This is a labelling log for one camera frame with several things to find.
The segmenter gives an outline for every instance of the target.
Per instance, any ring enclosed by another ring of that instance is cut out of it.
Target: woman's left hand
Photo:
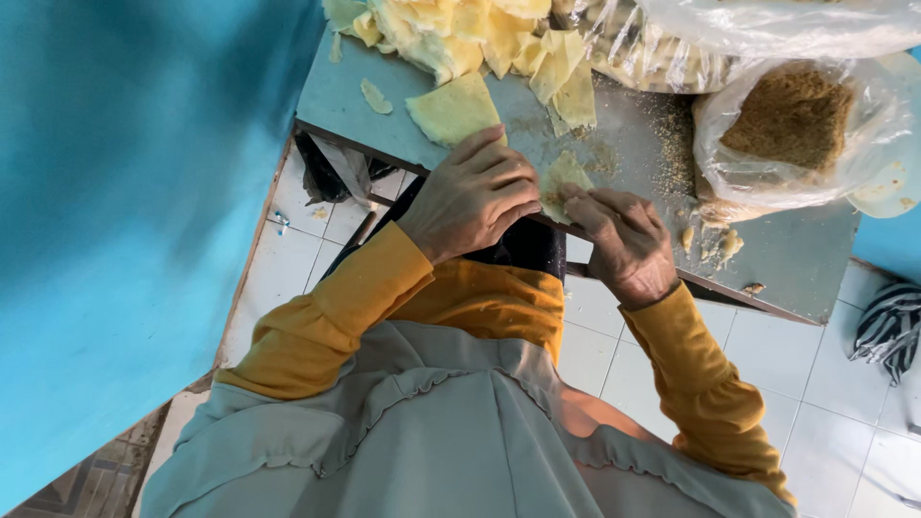
[[[537,171],[498,142],[504,134],[500,124],[467,137],[397,220],[432,265],[493,245],[519,218],[541,211]]]

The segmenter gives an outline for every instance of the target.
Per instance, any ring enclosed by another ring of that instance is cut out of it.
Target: hand
[[[467,137],[397,220],[432,265],[493,245],[519,218],[541,211],[537,171],[497,142],[504,134],[500,124]]]
[[[629,311],[651,306],[678,287],[671,236],[649,200],[611,189],[562,188],[565,211],[595,248],[589,271]]]

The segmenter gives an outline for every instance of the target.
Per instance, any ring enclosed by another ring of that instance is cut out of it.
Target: striped fabric
[[[850,359],[882,363],[897,386],[912,366],[921,336],[921,287],[895,282],[877,292],[857,326]]]

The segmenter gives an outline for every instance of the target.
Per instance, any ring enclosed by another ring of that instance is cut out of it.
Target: brown powder
[[[792,66],[797,71],[785,65],[758,81],[720,142],[762,159],[827,172],[844,150],[854,92],[826,82],[818,71]]]

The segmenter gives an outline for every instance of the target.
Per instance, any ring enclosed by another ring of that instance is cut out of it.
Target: table
[[[426,139],[403,101],[430,91],[434,78],[395,54],[382,55],[348,37],[342,38],[342,62],[333,64],[328,59],[331,44],[327,32],[297,104],[299,121],[311,133],[407,171],[426,175],[434,169],[448,151]],[[362,78],[393,103],[392,113],[371,111],[359,88]],[[718,243],[721,230],[702,228],[693,214],[693,96],[638,92],[598,73],[593,82],[598,127],[581,138],[556,138],[546,108],[528,89],[526,78],[486,77],[499,117],[507,125],[508,144],[538,171],[570,149],[596,186],[652,200],[671,230],[675,264],[683,279],[790,320],[827,324],[860,215],[839,200],[734,223],[731,227],[745,246],[722,268],[717,261],[701,262],[703,248]],[[581,235],[575,228],[539,218]],[[695,228],[694,246],[685,253],[678,239],[688,226]],[[756,297],[742,292],[756,282],[765,285]]]

